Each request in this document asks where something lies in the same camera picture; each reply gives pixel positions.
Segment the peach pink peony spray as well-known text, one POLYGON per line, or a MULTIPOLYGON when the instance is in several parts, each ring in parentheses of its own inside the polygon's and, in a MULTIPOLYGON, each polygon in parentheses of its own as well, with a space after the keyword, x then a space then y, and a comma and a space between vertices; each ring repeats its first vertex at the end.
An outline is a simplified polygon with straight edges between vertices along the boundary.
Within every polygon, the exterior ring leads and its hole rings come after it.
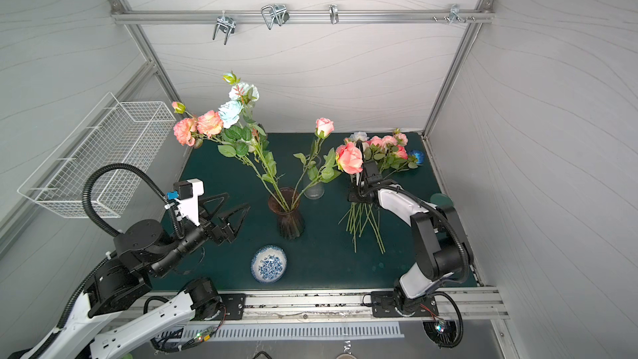
POLYGON ((196 116, 187 110, 185 104, 177 101, 172 103, 172 108, 175 114, 184 117, 174 125, 174 136, 179 144, 195 149, 210 141, 218 148, 223 129, 218 110, 196 116))

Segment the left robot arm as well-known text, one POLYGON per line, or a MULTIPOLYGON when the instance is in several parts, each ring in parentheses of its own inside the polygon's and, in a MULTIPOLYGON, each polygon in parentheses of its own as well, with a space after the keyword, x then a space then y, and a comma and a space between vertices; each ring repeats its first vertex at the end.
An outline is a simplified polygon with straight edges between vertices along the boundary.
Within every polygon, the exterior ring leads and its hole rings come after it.
POLYGON ((163 192, 141 169, 115 163, 88 177, 81 203, 88 218, 113 237, 115 250, 94 267, 71 294, 56 326, 35 347, 12 353, 13 358, 121 358, 145 342, 178 324, 189 321, 224 322, 235 304, 224 302, 213 281, 202 277, 189 281, 174 297, 150 294, 152 280, 175 271, 182 260, 212 241, 232 243, 249 213, 248 204, 222 211, 229 194, 204 196, 199 179, 174 184, 163 192), (161 222, 143 219, 127 231, 111 227, 92 202, 97 181, 107 173, 128 171, 144 181, 161 198, 173 225, 168 234, 161 222), (154 300, 138 318, 106 332, 105 327, 139 299, 154 300))

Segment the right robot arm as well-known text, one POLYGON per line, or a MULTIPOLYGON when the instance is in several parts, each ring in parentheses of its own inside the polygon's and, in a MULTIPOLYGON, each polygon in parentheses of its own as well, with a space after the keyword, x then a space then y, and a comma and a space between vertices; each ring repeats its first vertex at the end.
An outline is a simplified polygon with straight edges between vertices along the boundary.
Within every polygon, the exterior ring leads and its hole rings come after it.
POLYGON ((389 293, 372 293, 375 316, 414 317, 424 311, 430 317, 425 334, 437 347, 460 345, 465 326, 458 304, 441 292, 445 284, 463 284, 471 274, 470 245, 445 212, 379 176, 352 178, 348 199, 359 204, 378 204, 410 227, 415 264, 389 293))

